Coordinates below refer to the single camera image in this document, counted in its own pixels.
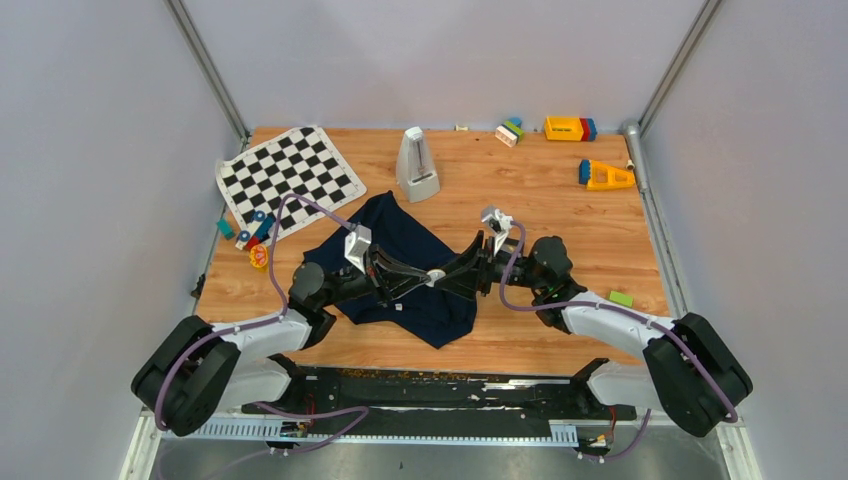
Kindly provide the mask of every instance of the navy blue shirt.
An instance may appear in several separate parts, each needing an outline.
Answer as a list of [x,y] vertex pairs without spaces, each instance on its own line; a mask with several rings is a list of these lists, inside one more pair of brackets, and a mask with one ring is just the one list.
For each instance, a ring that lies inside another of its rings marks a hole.
[[[456,257],[447,245],[430,233],[395,201],[392,192],[368,199],[349,219],[371,229],[371,242],[392,258],[407,265],[430,270]],[[348,231],[339,228],[320,247],[305,252],[306,262],[315,262],[327,271],[348,264],[344,258],[344,238]],[[355,324],[395,322],[435,348],[468,334],[474,327],[477,302],[422,286],[383,307],[373,295],[336,305]]]

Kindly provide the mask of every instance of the yellow toy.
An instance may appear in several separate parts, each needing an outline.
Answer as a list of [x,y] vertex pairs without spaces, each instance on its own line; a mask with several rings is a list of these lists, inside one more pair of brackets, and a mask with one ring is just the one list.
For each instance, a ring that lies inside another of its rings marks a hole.
[[268,249],[265,245],[254,245],[250,249],[250,264],[260,272],[268,271]]
[[598,137],[595,121],[591,118],[546,117],[545,138],[569,142],[594,142]]
[[633,172],[584,158],[580,162],[578,181],[586,185],[586,190],[615,190],[636,185],[636,176]]

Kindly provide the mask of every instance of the chessboard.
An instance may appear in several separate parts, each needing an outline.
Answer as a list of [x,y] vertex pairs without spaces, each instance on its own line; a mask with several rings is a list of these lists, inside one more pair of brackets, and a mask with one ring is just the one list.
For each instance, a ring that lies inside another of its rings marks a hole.
[[[282,196],[289,192],[333,211],[366,191],[324,130],[317,127],[293,128],[230,161],[219,162],[215,177],[241,230],[247,230],[257,211],[276,216]],[[279,218],[277,240],[321,216],[315,208],[289,200]]]

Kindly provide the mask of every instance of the white block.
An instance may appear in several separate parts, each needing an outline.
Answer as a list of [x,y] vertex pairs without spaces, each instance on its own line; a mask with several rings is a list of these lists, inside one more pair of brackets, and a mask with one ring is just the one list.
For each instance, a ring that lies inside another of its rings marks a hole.
[[495,129],[495,137],[504,142],[508,147],[514,147],[518,143],[518,135],[512,133],[503,125]]

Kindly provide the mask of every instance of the yellow triangle toy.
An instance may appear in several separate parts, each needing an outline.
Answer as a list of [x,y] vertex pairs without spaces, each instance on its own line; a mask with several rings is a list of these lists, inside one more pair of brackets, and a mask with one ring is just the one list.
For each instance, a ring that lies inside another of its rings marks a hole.
[[580,162],[578,181],[586,185],[586,190],[615,190],[636,185],[636,176],[631,171],[584,158]]

